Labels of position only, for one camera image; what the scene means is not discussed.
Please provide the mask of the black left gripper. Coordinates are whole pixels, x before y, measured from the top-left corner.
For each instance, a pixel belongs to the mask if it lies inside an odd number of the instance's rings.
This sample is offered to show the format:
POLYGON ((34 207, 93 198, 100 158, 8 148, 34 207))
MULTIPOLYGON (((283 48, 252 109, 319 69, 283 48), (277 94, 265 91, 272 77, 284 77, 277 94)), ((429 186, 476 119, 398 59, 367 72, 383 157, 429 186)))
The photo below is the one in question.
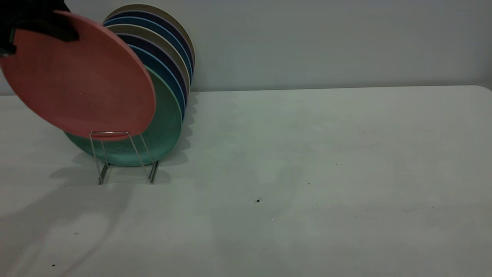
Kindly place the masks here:
POLYGON ((77 30, 65 16, 45 16, 54 10, 70 9, 64 0, 1 0, 0 56, 16 53, 15 28, 54 37, 63 42, 79 40, 77 30))

